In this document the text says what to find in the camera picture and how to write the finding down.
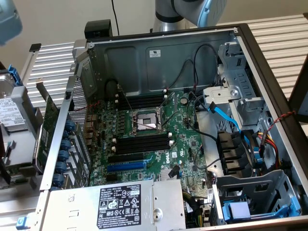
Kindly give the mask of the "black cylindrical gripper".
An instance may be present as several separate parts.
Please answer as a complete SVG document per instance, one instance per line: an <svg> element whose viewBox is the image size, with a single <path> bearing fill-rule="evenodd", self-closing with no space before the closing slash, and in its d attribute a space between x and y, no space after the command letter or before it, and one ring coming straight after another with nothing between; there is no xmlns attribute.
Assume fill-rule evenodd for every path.
<svg viewBox="0 0 308 231"><path fill-rule="evenodd" d="M11 176L7 172L7 168L6 168L5 164L4 164L4 161L3 161L2 157L0 158L0 176L1 176L1 178L4 180L4 182L7 185L10 185L10 183L11 183Z"/></svg>

